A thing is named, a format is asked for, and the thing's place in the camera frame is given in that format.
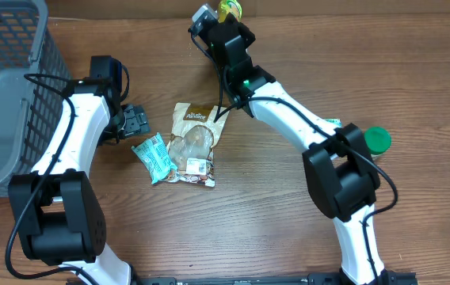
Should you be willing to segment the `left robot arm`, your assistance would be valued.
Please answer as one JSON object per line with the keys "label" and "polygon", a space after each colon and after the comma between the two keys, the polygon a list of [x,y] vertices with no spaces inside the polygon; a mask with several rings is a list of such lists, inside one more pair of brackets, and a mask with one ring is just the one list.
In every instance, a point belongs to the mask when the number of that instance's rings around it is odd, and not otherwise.
{"label": "left robot arm", "polygon": [[46,83],[49,74],[24,77],[63,103],[40,160],[8,185],[15,224],[6,245],[7,271],[17,279],[71,272],[82,284],[139,284],[134,267],[107,243],[105,215],[90,183],[98,146],[143,131],[142,109],[124,103],[127,67],[110,55],[96,55],[89,76],[61,78],[62,89]]}

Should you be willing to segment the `brown Pantene sachet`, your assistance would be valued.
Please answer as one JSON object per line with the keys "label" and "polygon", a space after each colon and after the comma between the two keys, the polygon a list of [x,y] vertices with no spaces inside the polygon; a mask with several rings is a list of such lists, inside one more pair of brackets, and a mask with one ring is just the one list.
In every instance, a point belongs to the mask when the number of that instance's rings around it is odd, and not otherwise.
{"label": "brown Pantene sachet", "polygon": [[214,149],[227,120],[226,115],[216,119],[217,113],[218,108],[211,105],[175,105],[167,150],[176,169],[167,181],[215,186]]}

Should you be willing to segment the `green lid white jar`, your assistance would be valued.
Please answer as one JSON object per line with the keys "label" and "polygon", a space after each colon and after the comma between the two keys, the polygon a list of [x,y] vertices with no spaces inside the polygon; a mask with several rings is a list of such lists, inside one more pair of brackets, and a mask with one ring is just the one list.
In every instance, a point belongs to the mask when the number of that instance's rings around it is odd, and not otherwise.
{"label": "green lid white jar", "polygon": [[387,152],[392,143],[390,133],[382,127],[370,127],[364,133],[364,139],[371,155],[375,156]]}

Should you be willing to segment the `teal Kleenex tissue pack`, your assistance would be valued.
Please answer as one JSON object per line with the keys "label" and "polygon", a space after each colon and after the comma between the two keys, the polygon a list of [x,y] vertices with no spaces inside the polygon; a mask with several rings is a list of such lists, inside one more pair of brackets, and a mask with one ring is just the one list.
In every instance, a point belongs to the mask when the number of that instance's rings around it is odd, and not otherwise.
{"label": "teal Kleenex tissue pack", "polygon": [[341,120],[338,118],[331,118],[331,119],[326,119],[327,122],[332,123],[333,125],[337,126],[337,127],[342,127],[342,123]]}

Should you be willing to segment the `yellow dish soap bottle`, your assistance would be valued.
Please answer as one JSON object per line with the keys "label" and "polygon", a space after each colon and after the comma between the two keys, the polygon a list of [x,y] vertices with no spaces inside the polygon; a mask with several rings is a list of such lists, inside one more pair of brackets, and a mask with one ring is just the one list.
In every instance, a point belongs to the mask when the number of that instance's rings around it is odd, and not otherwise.
{"label": "yellow dish soap bottle", "polygon": [[242,7],[238,0],[221,0],[218,4],[218,22],[224,22],[228,14],[232,14],[237,21],[242,19]]}

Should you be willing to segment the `teal snack packet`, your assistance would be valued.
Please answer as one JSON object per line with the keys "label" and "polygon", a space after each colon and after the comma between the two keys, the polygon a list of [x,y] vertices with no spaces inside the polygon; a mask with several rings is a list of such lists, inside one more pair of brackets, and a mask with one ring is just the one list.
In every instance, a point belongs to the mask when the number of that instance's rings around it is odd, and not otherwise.
{"label": "teal snack packet", "polygon": [[171,161],[166,144],[159,133],[138,146],[132,146],[131,149],[147,168],[152,184],[160,181],[175,182],[177,166]]}

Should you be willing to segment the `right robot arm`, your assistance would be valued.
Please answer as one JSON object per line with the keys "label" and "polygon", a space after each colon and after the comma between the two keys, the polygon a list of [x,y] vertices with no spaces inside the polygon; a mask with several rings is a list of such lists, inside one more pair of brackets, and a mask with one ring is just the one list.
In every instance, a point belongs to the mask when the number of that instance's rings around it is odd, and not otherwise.
{"label": "right robot arm", "polygon": [[206,44],[219,79],[219,95],[232,108],[280,132],[301,154],[307,190],[332,219],[341,248],[342,284],[382,284],[388,273],[379,257],[373,218],[376,190],[386,173],[372,160],[363,132],[338,127],[293,99],[274,76],[253,65],[248,47],[255,35],[234,15],[214,11],[193,17],[189,30]]}

